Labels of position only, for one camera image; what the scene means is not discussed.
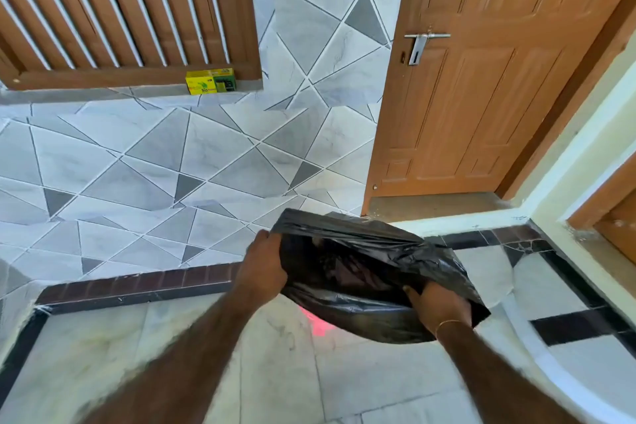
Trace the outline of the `person's left hand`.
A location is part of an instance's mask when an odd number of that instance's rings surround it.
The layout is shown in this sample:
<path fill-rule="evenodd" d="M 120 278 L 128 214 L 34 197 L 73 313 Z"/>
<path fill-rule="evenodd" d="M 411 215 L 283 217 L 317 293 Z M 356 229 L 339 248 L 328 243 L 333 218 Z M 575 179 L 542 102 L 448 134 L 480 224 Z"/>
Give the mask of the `person's left hand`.
<path fill-rule="evenodd" d="M 248 246 L 234 281 L 234 289 L 255 308 L 277 297 L 288 280 L 279 252 L 268 251 L 268 234 L 261 230 Z"/>

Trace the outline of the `person's right hand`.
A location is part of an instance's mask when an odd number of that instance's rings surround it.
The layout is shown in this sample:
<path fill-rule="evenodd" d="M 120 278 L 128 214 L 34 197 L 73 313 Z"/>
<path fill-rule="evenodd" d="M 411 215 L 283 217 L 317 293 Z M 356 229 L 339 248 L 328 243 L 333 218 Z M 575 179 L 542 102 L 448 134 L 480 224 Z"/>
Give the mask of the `person's right hand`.
<path fill-rule="evenodd" d="M 430 282 L 419 293 L 420 306 L 414 308 L 419 321 L 435 338 L 445 325 L 458 324 L 472 329 L 471 305 L 468 300 L 439 284 Z"/>

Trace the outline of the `black plastic garbage bag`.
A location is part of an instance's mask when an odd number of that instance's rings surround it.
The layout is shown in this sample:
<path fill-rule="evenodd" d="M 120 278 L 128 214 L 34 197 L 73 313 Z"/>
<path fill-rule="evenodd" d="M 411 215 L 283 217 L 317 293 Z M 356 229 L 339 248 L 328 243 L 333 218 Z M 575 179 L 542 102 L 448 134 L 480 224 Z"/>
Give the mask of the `black plastic garbage bag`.
<path fill-rule="evenodd" d="M 403 286 L 435 282 L 468 300 L 473 326 L 490 316 L 464 266 L 444 244 L 378 220 L 285 209 L 272 227 L 282 236 L 288 280 L 282 295 L 320 320 L 366 340 L 412 345 L 434 340 Z"/>

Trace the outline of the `person's left forearm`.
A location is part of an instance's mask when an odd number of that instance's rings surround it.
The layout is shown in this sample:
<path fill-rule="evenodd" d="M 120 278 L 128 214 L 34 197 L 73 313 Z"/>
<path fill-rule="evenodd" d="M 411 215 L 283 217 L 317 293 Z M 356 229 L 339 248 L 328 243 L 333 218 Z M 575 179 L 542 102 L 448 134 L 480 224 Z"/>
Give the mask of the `person's left forearm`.
<path fill-rule="evenodd" d="M 276 295 L 235 285 L 78 424 L 202 424 L 245 326 Z"/>

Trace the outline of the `person's right forearm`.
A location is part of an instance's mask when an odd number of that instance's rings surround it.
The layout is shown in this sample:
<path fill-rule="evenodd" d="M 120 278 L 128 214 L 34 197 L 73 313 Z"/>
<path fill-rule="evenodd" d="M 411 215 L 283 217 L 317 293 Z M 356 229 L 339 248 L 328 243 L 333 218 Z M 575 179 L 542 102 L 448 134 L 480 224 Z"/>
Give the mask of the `person's right forearm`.
<path fill-rule="evenodd" d="M 483 424 L 584 424 L 526 379 L 473 329 L 445 325 L 437 340 L 462 376 Z"/>

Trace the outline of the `yellow and green box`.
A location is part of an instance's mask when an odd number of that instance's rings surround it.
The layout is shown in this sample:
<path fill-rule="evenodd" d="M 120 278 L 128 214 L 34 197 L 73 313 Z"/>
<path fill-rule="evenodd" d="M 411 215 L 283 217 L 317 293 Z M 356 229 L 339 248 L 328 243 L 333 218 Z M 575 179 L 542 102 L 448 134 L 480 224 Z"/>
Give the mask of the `yellow and green box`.
<path fill-rule="evenodd" d="M 235 92 L 237 82 L 233 68 L 220 68 L 186 73 L 186 85 L 193 96 Z"/>

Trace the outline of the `brown wooden panel door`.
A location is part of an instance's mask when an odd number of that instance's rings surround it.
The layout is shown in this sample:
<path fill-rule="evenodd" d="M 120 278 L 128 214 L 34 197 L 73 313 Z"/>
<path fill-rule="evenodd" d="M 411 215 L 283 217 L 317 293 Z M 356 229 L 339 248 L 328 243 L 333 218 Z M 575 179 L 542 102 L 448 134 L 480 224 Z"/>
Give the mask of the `brown wooden panel door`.
<path fill-rule="evenodd" d="M 373 198 L 497 194 L 622 0 L 401 0 L 368 181 Z M 406 34 L 429 40 L 409 66 Z"/>

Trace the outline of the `brown slatted wooden door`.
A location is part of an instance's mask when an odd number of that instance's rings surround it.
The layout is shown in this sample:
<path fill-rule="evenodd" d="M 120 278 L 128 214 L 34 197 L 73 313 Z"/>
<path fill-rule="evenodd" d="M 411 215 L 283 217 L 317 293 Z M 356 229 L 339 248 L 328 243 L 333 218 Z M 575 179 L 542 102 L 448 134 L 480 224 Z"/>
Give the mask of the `brown slatted wooden door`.
<path fill-rule="evenodd" d="M 0 82 L 12 90 L 261 79 L 253 0 L 0 0 Z"/>

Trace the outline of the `brown wooden door frame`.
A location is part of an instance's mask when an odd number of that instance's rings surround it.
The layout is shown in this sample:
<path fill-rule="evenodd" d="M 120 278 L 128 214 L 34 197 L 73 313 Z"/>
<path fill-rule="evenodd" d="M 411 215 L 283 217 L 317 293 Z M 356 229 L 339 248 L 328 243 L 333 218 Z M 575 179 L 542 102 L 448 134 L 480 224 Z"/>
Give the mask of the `brown wooden door frame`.
<path fill-rule="evenodd" d="M 623 163 L 568 219 L 596 230 L 636 266 L 636 154 Z"/>

